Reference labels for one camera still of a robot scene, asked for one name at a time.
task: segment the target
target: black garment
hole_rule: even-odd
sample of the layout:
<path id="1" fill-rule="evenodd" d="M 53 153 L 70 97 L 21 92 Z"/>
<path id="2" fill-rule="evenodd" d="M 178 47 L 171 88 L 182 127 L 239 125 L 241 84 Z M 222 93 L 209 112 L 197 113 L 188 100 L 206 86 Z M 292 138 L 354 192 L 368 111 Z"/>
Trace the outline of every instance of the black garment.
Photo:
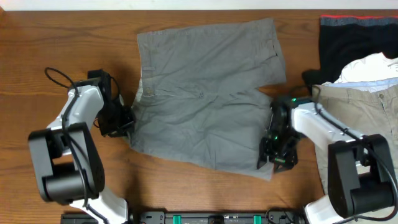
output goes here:
<path id="1" fill-rule="evenodd" d="M 347 64 L 371 54 L 398 57 L 396 17 L 322 16 L 320 24 L 320 70 L 302 73 L 307 85 L 333 83 Z"/>

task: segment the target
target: red stripe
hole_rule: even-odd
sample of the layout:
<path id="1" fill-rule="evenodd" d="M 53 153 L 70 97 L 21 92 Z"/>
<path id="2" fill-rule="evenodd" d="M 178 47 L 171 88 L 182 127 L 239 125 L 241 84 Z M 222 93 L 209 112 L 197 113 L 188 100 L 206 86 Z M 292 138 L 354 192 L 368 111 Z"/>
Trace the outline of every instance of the red stripe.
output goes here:
<path id="1" fill-rule="evenodd" d="M 398 16 L 346 16 L 346 15 L 339 15 L 339 16 L 334 16 L 334 15 L 321 15 L 322 17 L 328 17 L 328 18 L 334 18 L 334 19 L 340 19 L 340 18 L 356 18 L 356 19 L 382 19 L 382 18 L 398 18 Z"/>

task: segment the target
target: waistband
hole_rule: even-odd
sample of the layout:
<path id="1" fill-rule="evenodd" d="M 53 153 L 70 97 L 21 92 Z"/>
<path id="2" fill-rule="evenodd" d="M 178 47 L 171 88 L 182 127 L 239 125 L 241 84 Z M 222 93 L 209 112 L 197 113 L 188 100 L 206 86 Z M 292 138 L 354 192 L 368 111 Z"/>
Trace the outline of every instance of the waistband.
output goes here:
<path id="1" fill-rule="evenodd" d="M 381 98 L 391 99 L 398 97 L 398 85 L 392 86 L 386 90 L 370 93 L 368 91 L 355 90 L 351 88 L 338 88 L 332 86 L 317 85 L 321 89 L 320 97 L 339 98 L 347 100 L 361 100 L 368 102 L 380 102 Z M 312 89 L 313 97 L 317 97 L 318 89 Z"/>

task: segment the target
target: wooden table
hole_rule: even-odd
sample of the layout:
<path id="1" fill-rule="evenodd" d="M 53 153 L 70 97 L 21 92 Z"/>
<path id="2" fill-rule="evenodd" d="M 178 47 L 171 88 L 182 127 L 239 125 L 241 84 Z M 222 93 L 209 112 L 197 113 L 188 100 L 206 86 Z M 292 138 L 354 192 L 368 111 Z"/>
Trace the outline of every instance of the wooden table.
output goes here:
<path id="1" fill-rule="evenodd" d="M 287 65 L 287 84 L 263 88 L 271 96 L 302 84 L 318 68 L 320 14 L 388 16 L 396 11 L 91 11 L 0 13 L 0 223 L 59 223 L 64 211 L 37 190 L 27 137 L 45 128 L 65 104 L 65 89 L 44 76 L 54 67 L 74 80 L 103 68 L 132 103 L 140 77 L 141 32 L 273 17 Z M 299 164 L 272 181 L 217 172 L 134 152 L 122 139 L 91 131 L 106 184 L 136 211 L 264 211 L 302 207 L 323 195 L 313 144 L 300 142 Z"/>

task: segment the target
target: beige garment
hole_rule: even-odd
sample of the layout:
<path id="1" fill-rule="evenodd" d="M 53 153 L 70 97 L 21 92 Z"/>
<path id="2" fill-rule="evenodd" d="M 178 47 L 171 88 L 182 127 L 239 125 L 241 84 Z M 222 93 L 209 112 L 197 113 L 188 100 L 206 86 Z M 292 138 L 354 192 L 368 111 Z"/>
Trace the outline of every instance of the beige garment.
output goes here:
<path id="1" fill-rule="evenodd" d="M 321 89 L 319 103 L 335 118 L 352 129 L 363 134 L 381 134 L 390 147 L 396 175 L 398 174 L 398 86 L 386 90 L 370 93 L 368 91 L 350 88 L 318 86 Z M 318 90 L 313 89 L 316 97 Z M 315 147 L 318 170 L 322 185 L 327 194 L 328 156 L 326 150 Z M 385 208 L 364 215 L 370 217 L 385 217 L 392 208 Z M 357 223 L 373 223 L 367 220 L 358 220 Z M 388 222 L 398 223 L 398 215 Z"/>

